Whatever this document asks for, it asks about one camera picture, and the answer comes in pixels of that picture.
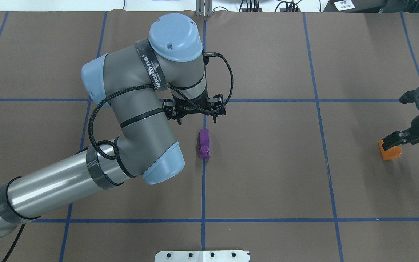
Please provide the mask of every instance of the white label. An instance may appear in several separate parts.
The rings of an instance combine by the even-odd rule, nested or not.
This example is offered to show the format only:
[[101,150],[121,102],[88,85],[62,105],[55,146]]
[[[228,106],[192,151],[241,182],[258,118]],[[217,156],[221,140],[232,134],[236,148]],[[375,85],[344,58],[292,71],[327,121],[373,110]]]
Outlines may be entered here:
[[349,10],[355,8],[354,3],[352,3],[351,0],[344,0],[339,2],[334,2],[334,5],[336,5],[337,10]]

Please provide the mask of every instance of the blue joint cover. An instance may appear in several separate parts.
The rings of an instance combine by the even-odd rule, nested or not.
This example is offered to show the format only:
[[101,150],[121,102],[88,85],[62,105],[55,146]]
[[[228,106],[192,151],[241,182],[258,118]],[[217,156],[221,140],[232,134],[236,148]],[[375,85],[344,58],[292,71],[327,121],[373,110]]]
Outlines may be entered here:
[[[93,61],[86,63],[82,67],[81,76],[83,85],[87,90],[90,98],[96,104],[100,103],[101,100],[106,98],[106,91],[104,90],[104,80],[103,80],[103,68],[104,60],[106,58],[106,53],[96,58]],[[103,107],[110,106],[109,103],[105,103]]]
[[185,166],[179,141],[174,143],[141,176],[147,184],[157,184],[179,174]]
[[181,13],[163,15],[154,22],[150,44],[159,55],[176,62],[195,60],[203,50],[196,23]]

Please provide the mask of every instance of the purple block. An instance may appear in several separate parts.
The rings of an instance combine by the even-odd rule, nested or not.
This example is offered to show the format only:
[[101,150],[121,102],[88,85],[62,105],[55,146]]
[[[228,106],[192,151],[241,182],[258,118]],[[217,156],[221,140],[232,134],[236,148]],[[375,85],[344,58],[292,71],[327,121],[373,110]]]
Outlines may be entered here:
[[210,130],[200,129],[200,158],[210,159]]

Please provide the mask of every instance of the orange block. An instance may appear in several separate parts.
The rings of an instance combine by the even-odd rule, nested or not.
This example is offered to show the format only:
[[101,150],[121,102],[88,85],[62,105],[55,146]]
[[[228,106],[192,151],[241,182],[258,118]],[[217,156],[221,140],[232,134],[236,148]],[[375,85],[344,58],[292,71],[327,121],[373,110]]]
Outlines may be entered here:
[[385,151],[382,147],[382,144],[384,142],[381,140],[378,142],[379,144],[379,150],[381,151],[381,156],[383,160],[393,160],[400,157],[400,154],[402,153],[402,148],[398,146],[394,146],[392,148],[389,148],[387,151]]

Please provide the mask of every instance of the gray robot arm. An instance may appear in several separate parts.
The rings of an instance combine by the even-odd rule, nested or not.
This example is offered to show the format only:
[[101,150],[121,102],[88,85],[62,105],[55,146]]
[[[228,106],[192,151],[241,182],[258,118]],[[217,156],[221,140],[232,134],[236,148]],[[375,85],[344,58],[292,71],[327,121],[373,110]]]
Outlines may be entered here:
[[[84,85],[95,103],[124,88],[155,87],[124,93],[105,104],[112,106],[123,136],[112,140],[116,148],[99,147],[103,154],[116,157],[105,158],[90,146],[70,158],[1,185],[0,238],[18,224],[33,221],[101,190],[112,189],[133,177],[141,176],[148,184],[156,184],[183,169],[183,156],[168,119],[180,120],[187,113],[197,112],[195,107],[182,106],[188,101],[206,109],[208,115],[216,116],[211,110],[215,104],[220,107],[223,98],[211,102],[208,97],[201,40],[190,18],[169,14],[155,22],[150,29],[148,51],[153,52],[150,58],[141,53],[140,45],[144,43],[142,40],[135,46],[104,55],[82,69]],[[176,109],[166,111],[159,101],[156,91],[166,88],[160,86],[160,80],[173,86]]]

